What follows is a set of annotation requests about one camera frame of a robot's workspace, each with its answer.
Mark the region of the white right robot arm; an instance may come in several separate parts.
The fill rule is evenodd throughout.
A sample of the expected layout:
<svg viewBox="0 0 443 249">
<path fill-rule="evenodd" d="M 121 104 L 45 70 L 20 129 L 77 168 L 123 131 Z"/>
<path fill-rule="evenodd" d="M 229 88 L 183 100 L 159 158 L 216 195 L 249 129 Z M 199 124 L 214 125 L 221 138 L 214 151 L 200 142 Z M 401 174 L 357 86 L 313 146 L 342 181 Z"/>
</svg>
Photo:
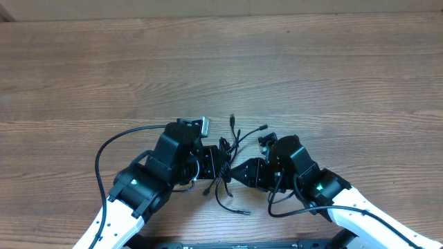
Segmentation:
<svg viewBox="0 0 443 249">
<path fill-rule="evenodd" d="M 263 157 L 232 168 L 230 176 L 245 186 L 270 192 L 291 190 L 303 204 L 302 212 L 320 214 L 373 248 L 441 248 L 398 222 L 367 200 L 338 174 L 318 166 L 296 135 L 258 139 Z"/>
</svg>

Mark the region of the black usb cable short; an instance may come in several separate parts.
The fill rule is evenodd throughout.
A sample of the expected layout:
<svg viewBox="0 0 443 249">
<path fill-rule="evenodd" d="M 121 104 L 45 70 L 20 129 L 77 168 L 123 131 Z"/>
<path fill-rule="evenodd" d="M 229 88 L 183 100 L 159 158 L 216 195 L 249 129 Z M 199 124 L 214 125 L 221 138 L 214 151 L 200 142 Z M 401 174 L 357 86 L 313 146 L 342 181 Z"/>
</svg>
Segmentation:
<svg viewBox="0 0 443 249">
<path fill-rule="evenodd" d="M 238 130 L 237 133 L 235 133 L 234 128 L 235 128 L 235 115 L 232 113 L 230 114 L 230 118 L 229 118 L 229 122 L 230 122 L 230 130 L 232 131 L 233 137 L 234 137 L 234 142 L 232 144 L 230 144 L 225 138 L 221 137 L 219 139 L 219 145 L 223 145 L 228 149 L 228 152 L 230 153 L 230 168 L 231 168 L 231 164 L 233 162 L 233 159 L 236 157 L 237 155 L 237 150 L 238 150 L 238 142 L 239 142 L 239 135 L 241 134 L 241 131 Z M 233 197 L 233 195 L 230 193 L 230 191 L 228 190 L 228 183 L 231 182 L 231 177 L 230 178 L 221 178 L 224 182 L 224 188 L 226 190 L 226 193 L 229 197 Z"/>
</svg>

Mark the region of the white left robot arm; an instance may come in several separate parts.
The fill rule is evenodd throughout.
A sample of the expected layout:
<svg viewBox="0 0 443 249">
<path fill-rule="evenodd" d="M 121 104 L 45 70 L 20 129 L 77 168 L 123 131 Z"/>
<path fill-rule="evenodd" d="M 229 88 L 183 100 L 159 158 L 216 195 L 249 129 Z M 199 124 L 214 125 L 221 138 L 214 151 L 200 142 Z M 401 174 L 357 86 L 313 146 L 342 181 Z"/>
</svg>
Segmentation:
<svg viewBox="0 0 443 249">
<path fill-rule="evenodd" d="M 164 125 L 155 148 L 121 170 L 109 192 L 101 191 L 102 208 L 75 247 L 122 248 L 169 201 L 175 186 L 215 179 L 223 156 L 201 142 L 209 126 L 206 117 Z"/>
</svg>

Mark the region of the black usb cable long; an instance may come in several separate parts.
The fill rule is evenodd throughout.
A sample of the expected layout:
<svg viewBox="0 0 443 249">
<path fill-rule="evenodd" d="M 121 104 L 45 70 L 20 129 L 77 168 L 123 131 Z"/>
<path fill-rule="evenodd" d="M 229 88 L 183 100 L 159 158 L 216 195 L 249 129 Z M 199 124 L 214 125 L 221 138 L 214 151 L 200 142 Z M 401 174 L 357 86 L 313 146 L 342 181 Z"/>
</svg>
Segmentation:
<svg viewBox="0 0 443 249">
<path fill-rule="evenodd" d="M 248 132 L 246 135 L 244 135 L 243 137 L 241 137 L 241 130 L 238 129 L 237 131 L 235 131 L 235 123 L 234 122 L 230 122 L 230 130 L 233 134 L 234 137 L 234 142 L 231 145 L 228 145 L 228 142 L 225 138 L 221 137 L 219 139 L 219 149 L 222 152 L 225 152 L 227 154 L 227 159 L 221 164 L 221 168 L 219 171 L 219 176 L 217 179 L 217 183 L 215 186 L 215 200 L 218 203 L 218 205 L 220 207 L 222 207 L 223 209 L 232 212 L 232 213 L 236 213 L 236 214 L 242 214 L 242 215 L 246 215 L 246 216 L 250 216 L 252 215 L 251 212 L 246 211 L 246 210 L 234 210 L 231 209 L 229 207 L 226 207 L 219 199 L 219 186 L 220 183 L 223 181 L 224 182 L 224 189 L 227 193 L 227 195 L 229 197 L 233 197 L 233 195 L 230 193 L 230 191 L 228 190 L 228 186 L 227 184 L 231 182 L 231 176 L 229 175 L 230 170 L 231 170 L 231 166 L 233 161 L 236 159 L 237 153 L 238 153 L 238 148 L 239 148 L 239 144 L 241 143 L 241 141 L 243 141 L 246 137 L 248 137 L 249 135 L 251 135 L 252 133 L 255 133 L 257 131 L 262 131 L 268 128 L 267 124 L 264 124 L 262 126 L 259 126 L 258 128 Z"/>
</svg>

